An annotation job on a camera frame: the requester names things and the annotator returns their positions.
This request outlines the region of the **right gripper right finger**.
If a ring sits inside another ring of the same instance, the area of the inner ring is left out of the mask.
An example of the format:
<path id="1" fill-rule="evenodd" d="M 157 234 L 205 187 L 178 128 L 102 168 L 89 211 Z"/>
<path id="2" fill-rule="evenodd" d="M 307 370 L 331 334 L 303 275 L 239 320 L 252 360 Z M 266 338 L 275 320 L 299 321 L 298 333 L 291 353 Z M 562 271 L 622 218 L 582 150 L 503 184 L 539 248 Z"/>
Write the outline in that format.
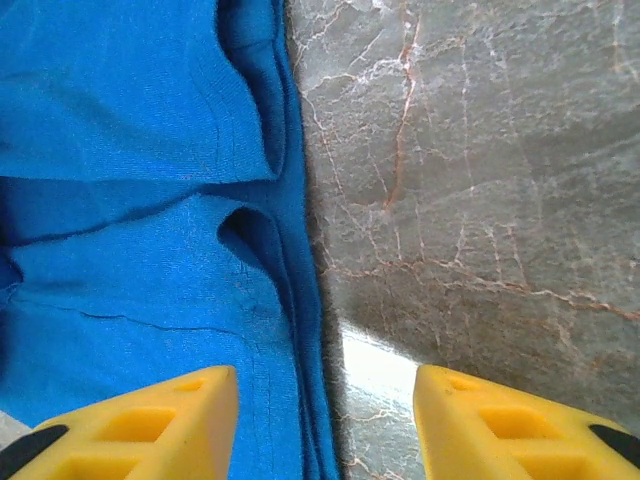
<path id="1" fill-rule="evenodd" d="M 413 407 L 427 480 L 640 480 L 640 438 L 583 410 L 434 365 Z"/>

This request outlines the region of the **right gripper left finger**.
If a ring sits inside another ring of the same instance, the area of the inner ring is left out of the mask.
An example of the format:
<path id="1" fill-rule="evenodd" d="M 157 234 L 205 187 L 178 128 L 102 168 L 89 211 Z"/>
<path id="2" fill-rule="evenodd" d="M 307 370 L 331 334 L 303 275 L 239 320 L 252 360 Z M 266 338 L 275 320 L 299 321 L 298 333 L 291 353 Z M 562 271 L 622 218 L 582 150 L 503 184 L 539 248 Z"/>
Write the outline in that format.
<path id="1" fill-rule="evenodd" d="M 9 480 L 226 480 L 236 373 L 208 367 L 38 425 L 9 446 Z"/>

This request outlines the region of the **blue t-shirt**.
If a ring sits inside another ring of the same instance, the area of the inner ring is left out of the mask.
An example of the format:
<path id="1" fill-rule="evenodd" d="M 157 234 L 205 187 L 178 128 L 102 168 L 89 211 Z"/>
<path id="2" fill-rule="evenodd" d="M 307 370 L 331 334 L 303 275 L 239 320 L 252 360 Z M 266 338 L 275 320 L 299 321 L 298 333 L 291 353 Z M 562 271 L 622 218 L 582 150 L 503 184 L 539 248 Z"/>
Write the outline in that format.
<path id="1" fill-rule="evenodd" d="M 236 369 L 232 480 L 338 480 L 285 0 L 0 0 L 0 411 Z"/>

